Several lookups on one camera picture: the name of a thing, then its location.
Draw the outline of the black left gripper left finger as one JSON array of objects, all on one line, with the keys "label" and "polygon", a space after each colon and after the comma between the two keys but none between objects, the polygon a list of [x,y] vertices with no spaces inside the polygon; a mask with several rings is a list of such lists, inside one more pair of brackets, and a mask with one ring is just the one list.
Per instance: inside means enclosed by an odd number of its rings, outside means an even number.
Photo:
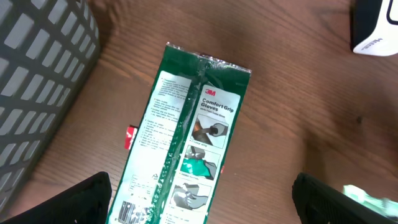
[{"label": "black left gripper left finger", "polygon": [[105,224],[112,187],[101,171],[2,224]]}]

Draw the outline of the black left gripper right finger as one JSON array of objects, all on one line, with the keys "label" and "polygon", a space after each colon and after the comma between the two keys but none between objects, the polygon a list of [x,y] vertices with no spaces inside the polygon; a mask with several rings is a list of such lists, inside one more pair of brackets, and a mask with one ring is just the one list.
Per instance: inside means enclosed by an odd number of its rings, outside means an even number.
[{"label": "black left gripper right finger", "polygon": [[303,172],[294,181],[292,199],[302,223],[397,223]]}]

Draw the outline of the white mint wipes pack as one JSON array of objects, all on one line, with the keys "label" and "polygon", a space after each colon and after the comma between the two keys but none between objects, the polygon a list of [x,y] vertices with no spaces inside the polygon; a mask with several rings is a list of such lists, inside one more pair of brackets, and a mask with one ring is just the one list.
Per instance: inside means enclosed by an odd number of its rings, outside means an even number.
[{"label": "white mint wipes pack", "polygon": [[344,185],[343,194],[370,210],[391,220],[397,221],[397,202],[388,198],[376,198],[354,185]]}]

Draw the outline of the red snack stick packet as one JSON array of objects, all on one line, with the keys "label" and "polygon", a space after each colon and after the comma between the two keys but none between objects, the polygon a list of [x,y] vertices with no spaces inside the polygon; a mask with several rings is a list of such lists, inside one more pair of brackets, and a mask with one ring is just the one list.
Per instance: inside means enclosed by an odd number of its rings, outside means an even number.
[{"label": "red snack stick packet", "polygon": [[130,150],[130,148],[134,142],[134,139],[136,137],[137,131],[138,131],[138,127],[136,127],[136,126],[130,125],[127,127],[125,143],[124,143],[125,149]]}]

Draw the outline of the green white gloves package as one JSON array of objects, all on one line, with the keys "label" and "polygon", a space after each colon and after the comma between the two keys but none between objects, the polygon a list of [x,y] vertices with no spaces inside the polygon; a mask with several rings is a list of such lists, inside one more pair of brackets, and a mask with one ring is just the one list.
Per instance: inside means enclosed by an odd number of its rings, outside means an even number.
[{"label": "green white gloves package", "polygon": [[167,44],[108,223],[205,223],[250,69]]}]

